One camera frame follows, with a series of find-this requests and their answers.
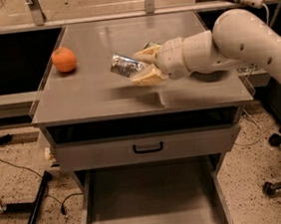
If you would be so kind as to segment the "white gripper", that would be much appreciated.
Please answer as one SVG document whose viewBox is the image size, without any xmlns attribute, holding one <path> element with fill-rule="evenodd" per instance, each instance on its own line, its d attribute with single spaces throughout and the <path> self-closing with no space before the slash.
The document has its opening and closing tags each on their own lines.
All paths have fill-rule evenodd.
<svg viewBox="0 0 281 224">
<path fill-rule="evenodd" d="M 177 37 L 165 41 L 161 46 L 150 46 L 135 53 L 133 59 L 151 65 L 132 76 L 133 83 L 136 86 L 148 87 L 163 82 L 165 80 L 164 75 L 173 80 L 189 76 L 190 69 L 184 62 L 182 46 L 183 39 Z"/>
</svg>

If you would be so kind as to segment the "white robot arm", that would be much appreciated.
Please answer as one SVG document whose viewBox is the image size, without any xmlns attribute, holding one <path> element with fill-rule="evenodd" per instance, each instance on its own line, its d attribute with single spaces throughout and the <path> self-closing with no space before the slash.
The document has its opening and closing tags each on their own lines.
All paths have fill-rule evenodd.
<svg viewBox="0 0 281 224">
<path fill-rule="evenodd" d="M 133 55 L 143 70 L 132 76 L 138 86 L 153 86 L 192 73 L 234 70 L 245 65 L 264 69 L 281 85 L 281 37 L 244 9 L 222 13 L 211 31 L 176 37 Z"/>
</svg>

